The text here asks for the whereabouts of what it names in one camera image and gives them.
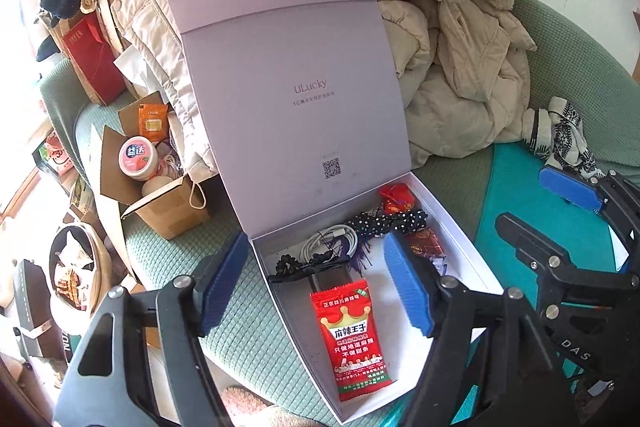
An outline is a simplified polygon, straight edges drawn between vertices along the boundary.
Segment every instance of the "green sofa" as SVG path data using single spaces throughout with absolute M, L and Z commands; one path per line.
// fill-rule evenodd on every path
M 640 87 L 593 39 L 537 0 L 516 0 L 514 14 L 538 45 L 529 54 L 531 107 L 546 107 L 553 95 L 574 102 L 585 134 L 603 169 L 614 168 L 640 182 Z M 132 102 L 128 93 L 110 107 L 92 105 L 68 60 L 42 81 L 41 92 L 55 129 L 82 171 L 90 128 L 120 129 L 117 110 Z M 492 171 L 494 148 L 467 158 L 432 157 L 415 174 L 442 202 L 471 240 L 475 240 Z M 190 273 L 198 261 L 215 254 L 239 229 L 217 176 L 207 184 L 211 219 L 166 241 L 138 216 L 123 228 L 135 272 L 148 289 Z M 242 384 L 293 413 L 337 425 L 298 360 L 250 255 L 219 328 L 202 340 L 205 354 Z M 395 404 L 350 425 L 391 425 Z

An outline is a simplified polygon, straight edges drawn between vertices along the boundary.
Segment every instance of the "dark red packet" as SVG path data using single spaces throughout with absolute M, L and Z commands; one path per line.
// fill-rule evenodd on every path
M 334 369 L 340 401 L 391 384 L 366 280 L 313 293 L 311 302 Z

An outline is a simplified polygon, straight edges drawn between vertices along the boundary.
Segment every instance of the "container lid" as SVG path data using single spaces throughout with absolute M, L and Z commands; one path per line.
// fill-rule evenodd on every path
M 258 237 L 411 168 L 376 0 L 169 0 L 209 143 Z

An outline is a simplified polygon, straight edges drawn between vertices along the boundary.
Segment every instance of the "white charging cable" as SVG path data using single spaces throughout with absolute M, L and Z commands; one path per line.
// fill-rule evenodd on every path
M 328 243 L 335 237 L 340 237 L 341 235 L 345 236 L 349 240 L 349 250 L 347 251 L 347 255 L 352 257 L 358 247 L 358 234 L 356 234 L 356 231 L 347 225 L 334 225 L 328 229 L 316 232 L 304 242 L 302 250 L 300 250 L 300 256 L 298 257 L 300 263 L 309 263 L 313 257 L 312 252 L 316 248 L 319 248 L 321 245 L 324 247 L 324 243 Z M 338 253 L 334 251 L 332 258 L 337 255 Z

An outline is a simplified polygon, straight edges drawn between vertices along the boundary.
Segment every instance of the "metal screw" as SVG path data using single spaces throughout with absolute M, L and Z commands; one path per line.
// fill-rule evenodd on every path
M 190 275 L 178 275 L 178 277 L 174 279 L 174 286 L 176 288 L 187 288 L 187 286 L 191 284 L 191 280 Z
M 458 286 L 459 281 L 455 277 L 452 277 L 450 275 L 444 275 L 443 277 L 440 278 L 440 284 L 442 284 L 442 286 L 445 288 L 451 289 Z
M 118 297 L 122 297 L 123 293 L 124 293 L 124 288 L 122 286 L 114 286 L 109 290 L 107 295 L 110 296 L 112 299 L 117 299 Z
M 524 297 L 524 293 L 520 288 L 511 287 L 507 290 L 507 295 L 510 296 L 511 299 L 522 299 Z
M 551 304 L 546 308 L 545 315 L 546 315 L 546 318 L 548 318 L 549 320 L 558 318 L 559 314 L 560 314 L 560 308 L 558 308 L 558 306 L 556 306 L 555 304 Z

